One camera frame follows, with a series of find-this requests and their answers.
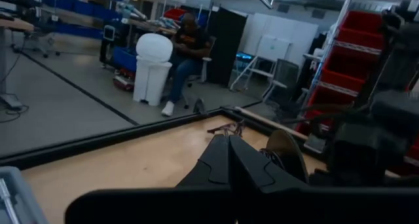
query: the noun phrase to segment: white sneaker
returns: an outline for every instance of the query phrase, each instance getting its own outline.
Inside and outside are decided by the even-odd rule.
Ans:
[[[167,117],[172,116],[174,107],[175,107],[175,104],[173,102],[167,102],[166,106],[162,110],[162,114]]]

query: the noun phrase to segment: white trash can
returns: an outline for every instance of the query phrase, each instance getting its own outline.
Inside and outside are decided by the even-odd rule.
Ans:
[[[146,100],[149,105],[158,106],[172,66],[168,62],[173,51],[172,42],[162,35],[148,33],[138,39],[136,50],[138,55],[133,100]]]
[[[169,62],[152,63],[137,57],[134,101],[146,100],[149,105],[158,106],[171,66]]]

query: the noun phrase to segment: gray floor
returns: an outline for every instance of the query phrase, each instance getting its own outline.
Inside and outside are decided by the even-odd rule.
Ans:
[[[27,53],[140,124],[168,119],[160,113],[164,107],[163,103],[158,107],[137,103],[132,101],[132,93],[115,88],[112,82],[113,73],[101,68],[97,56],[62,54],[59,57],[51,56],[44,59],[39,53]],[[243,106],[259,100],[255,96],[231,92],[227,88],[210,83],[193,84],[192,88],[186,88],[185,93],[190,102],[201,97],[207,110],[217,109],[221,105]],[[192,113],[192,107],[184,109],[184,104],[183,100],[176,104],[173,117]]]
[[[131,93],[115,88],[112,82],[113,73],[102,69],[98,55],[95,55],[98,53],[95,44],[88,49],[77,46],[66,48],[62,44],[57,46],[61,51],[85,54],[51,54],[45,59],[39,52],[25,50],[25,53],[140,124],[168,119],[160,114],[164,104],[152,107],[137,103],[132,101]],[[17,54],[8,49],[7,56],[10,67]],[[0,155],[132,126],[25,56],[20,57],[8,78],[8,83],[9,93],[15,93],[21,102],[30,106],[30,109],[13,122],[0,123]],[[210,110],[221,105],[243,106],[257,102],[265,88],[266,81],[251,81],[249,89],[243,92],[231,92],[215,84],[196,83],[192,88],[186,89],[186,95],[189,96],[190,102],[195,101],[198,96],[201,97]],[[176,105],[173,117],[192,113],[192,107],[184,109],[183,106],[182,100]],[[265,105],[256,105],[251,107],[251,110],[263,116],[268,115]],[[4,111],[0,112],[0,121],[9,118]]]
[[[9,67],[16,57],[8,49]],[[7,82],[8,92],[29,111],[15,121],[0,123],[0,155],[132,126],[24,56]],[[7,119],[10,116],[1,111],[0,121]]]
[[[246,109],[270,120],[273,120],[276,116],[274,108],[265,103],[258,103],[257,105],[250,106]]]

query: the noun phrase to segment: blue jeans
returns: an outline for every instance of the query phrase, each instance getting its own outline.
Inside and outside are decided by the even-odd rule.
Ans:
[[[169,62],[172,63],[169,76],[173,76],[169,101],[176,103],[181,97],[183,85],[187,78],[190,75],[200,75],[202,61],[173,54]]]

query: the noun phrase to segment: black t-shirt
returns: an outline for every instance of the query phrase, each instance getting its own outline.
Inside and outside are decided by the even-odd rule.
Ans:
[[[210,41],[208,34],[201,28],[198,28],[192,33],[185,33],[185,29],[182,27],[177,30],[175,34],[176,43],[185,44],[191,50],[200,50],[205,48],[205,44]],[[186,56],[187,54],[177,51],[180,56]]]

